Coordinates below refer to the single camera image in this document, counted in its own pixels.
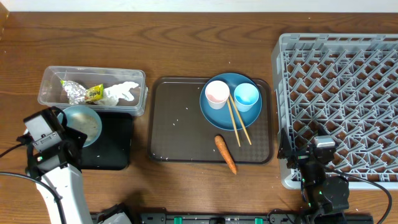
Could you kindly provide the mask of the light blue bowl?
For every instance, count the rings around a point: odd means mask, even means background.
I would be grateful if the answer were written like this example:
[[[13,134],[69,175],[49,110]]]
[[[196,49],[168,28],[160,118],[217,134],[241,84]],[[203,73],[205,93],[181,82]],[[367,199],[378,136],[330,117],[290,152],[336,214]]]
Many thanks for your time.
[[[67,126],[87,135],[83,147],[93,144],[102,132],[102,121],[98,113],[88,106],[75,105],[63,110]]]

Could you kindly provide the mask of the foil and green wrapper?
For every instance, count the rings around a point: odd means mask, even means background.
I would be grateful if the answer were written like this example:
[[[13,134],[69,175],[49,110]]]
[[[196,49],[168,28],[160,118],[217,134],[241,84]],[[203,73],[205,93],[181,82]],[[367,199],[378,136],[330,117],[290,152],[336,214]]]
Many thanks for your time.
[[[67,93],[68,101],[71,105],[92,103],[101,100],[104,96],[103,84],[86,89],[74,81],[60,80],[60,83],[63,90]]]

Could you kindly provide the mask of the orange carrot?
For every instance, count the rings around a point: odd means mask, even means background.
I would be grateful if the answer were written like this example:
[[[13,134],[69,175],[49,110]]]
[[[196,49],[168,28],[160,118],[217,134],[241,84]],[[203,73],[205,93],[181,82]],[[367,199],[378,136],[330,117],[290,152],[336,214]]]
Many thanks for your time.
[[[229,169],[232,171],[233,174],[236,175],[238,172],[236,165],[233,161],[233,158],[231,157],[231,154],[228,151],[228,148],[226,146],[226,143],[225,143],[223,137],[220,135],[215,136],[215,144],[216,144],[221,156],[227,163]]]

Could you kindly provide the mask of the white tissue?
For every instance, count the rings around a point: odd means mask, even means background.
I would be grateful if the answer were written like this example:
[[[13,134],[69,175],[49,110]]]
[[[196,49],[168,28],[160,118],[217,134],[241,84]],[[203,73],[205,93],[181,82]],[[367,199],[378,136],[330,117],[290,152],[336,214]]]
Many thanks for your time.
[[[133,101],[134,96],[131,94],[130,89],[138,87],[136,82],[124,82],[121,84],[107,87],[103,90],[103,97],[94,102],[96,105],[103,106],[116,106],[119,100]]]

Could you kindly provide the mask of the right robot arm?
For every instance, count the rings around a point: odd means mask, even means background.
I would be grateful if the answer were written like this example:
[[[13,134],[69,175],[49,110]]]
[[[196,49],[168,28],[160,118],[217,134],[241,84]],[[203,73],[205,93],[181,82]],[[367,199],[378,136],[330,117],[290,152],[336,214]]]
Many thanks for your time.
[[[336,142],[319,127],[313,143],[305,149],[296,150],[291,146],[289,135],[280,131],[278,159],[287,161],[288,169],[298,169],[301,174],[301,194],[308,209],[301,212],[295,223],[346,223],[343,211],[349,208],[349,183],[341,176],[328,177],[326,165],[336,152]]]

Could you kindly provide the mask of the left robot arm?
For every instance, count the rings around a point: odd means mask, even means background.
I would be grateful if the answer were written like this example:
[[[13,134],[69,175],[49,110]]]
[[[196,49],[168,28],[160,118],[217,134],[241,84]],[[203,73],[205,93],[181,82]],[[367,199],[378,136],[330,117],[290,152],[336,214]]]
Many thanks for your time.
[[[123,203],[91,214],[83,192],[81,151],[87,135],[67,126],[64,111],[46,108],[24,119],[28,177],[36,181],[52,223],[132,223]]]

